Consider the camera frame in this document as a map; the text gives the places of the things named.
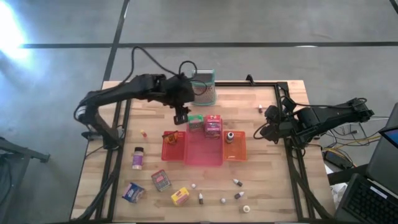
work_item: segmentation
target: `butcher block tabletop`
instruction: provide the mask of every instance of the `butcher block tabletop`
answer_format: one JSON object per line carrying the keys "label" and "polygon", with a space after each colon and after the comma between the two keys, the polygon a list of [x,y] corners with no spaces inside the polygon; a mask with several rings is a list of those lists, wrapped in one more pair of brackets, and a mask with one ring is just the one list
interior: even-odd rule
{"label": "butcher block tabletop", "polygon": [[[294,101],[308,103],[302,80],[278,82],[288,83],[290,96]],[[104,82],[103,88],[110,88],[118,83]],[[258,112],[258,105],[261,104],[264,111],[269,105],[276,105],[273,87],[218,86],[216,93],[217,102],[214,106],[187,104],[192,111],[190,114],[219,114],[223,119],[224,130],[244,131],[247,161],[224,161],[222,166],[217,167],[186,166],[183,161],[163,161],[161,156],[164,131],[186,131],[186,124],[174,125],[175,111],[168,106],[155,101],[134,99],[126,131],[114,222],[297,221],[283,141],[274,144],[265,139],[255,140],[252,136],[265,123],[264,113]],[[100,115],[109,125],[113,121],[115,107],[114,103],[99,108]],[[123,119],[123,111],[124,104],[119,123]],[[140,133],[142,129],[147,134],[146,138]],[[86,153],[102,144],[102,140],[90,141]],[[142,170],[132,169],[135,147],[144,148]],[[105,158],[106,150],[101,149],[84,161],[71,218],[81,215],[98,193]],[[326,210],[334,214],[335,206],[319,147],[307,147],[304,161],[311,191]],[[162,169],[172,185],[159,192],[151,175]],[[240,180],[243,186],[234,184],[233,179]],[[130,203],[122,198],[131,182],[145,189],[137,203]],[[188,189],[190,196],[182,206],[176,207],[170,196],[182,187]],[[244,195],[238,200],[234,199],[234,195],[239,192],[244,192]],[[198,202],[199,193],[203,195],[203,205]],[[110,190],[104,201],[104,217],[109,198]],[[221,198],[225,198],[226,203],[221,203]],[[307,207],[301,190],[300,198],[306,217]],[[244,205],[250,207],[249,213],[241,211]]]}

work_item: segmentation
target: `teal container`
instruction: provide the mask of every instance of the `teal container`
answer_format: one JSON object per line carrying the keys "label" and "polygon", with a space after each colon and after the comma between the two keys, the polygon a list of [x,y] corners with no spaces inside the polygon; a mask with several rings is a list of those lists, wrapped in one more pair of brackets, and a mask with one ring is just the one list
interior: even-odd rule
{"label": "teal container", "polygon": [[195,100],[192,102],[196,106],[211,106],[216,103],[216,84],[214,70],[192,71],[192,88],[195,92]]}

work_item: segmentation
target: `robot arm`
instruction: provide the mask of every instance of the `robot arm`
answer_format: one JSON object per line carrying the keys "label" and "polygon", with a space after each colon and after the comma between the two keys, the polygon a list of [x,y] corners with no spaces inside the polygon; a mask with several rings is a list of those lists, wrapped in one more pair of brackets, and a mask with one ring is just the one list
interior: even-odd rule
{"label": "robot arm", "polygon": [[276,106],[270,106],[266,110],[267,125],[260,130],[260,134],[275,143],[280,138],[289,138],[294,147],[304,148],[313,137],[337,126],[368,121],[374,113],[368,109],[365,102],[363,99],[354,98],[336,106],[311,106],[294,112],[296,102],[284,96],[283,112],[280,113]]}
{"label": "robot arm", "polygon": [[184,103],[193,101],[195,94],[190,79],[184,74],[169,79],[165,75],[143,74],[110,89],[87,93],[76,109],[75,118],[102,136],[105,149],[117,149],[120,146],[118,130],[106,124],[98,107],[131,98],[154,100],[175,108],[174,123],[182,124],[188,121],[189,112]]}

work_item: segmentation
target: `jar lid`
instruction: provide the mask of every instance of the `jar lid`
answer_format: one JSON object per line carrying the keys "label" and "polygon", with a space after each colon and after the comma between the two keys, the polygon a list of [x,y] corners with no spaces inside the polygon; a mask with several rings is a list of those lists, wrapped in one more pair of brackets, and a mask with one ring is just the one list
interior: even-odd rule
{"label": "jar lid", "polygon": [[144,148],[143,147],[136,147],[135,149],[134,149],[134,152],[144,152]]}

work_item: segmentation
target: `gray floor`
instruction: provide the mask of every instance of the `gray floor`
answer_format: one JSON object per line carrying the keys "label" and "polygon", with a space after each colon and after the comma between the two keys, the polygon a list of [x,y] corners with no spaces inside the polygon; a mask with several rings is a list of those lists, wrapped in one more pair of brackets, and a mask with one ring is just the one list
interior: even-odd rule
{"label": "gray floor", "polygon": [[[26,44],[111,43],[123,4],[123,0],[6,2]],[[4,6],[0,3],[3,12],[7,9]],[[398,41],[397,21],[388,0],[139,0],[129,5],[121,42]],[[5,33],[6,37],[18,35]],[[10,223],[68,220],[86,147],[80,136],[84,127],[73,120],[72,112],[86,92],[101,87],[109,52],[2,50],[0,136],[51,153],[48,164],[31,162]],[[398,47],[149,52],[172,70],[177,70],[182,60],[193,60],[199,68],[215,69],[218,80],[242,80],[248,73],[258,80],[302,79],[313,104],[366,97],[367,105],[378,116],[388,116],[398,101]],[[124,78],[129,67],[129,50],[119,49],[111,80]],[[137,54],[136,73],[144,72],[159,69]],[[373,133],[384,125],[380,120],[364,127],[367,133]],[[331,139],[322,138],[323,145],[329,142]],[[346,150],[355,163],[365,164],[374,146]]]}

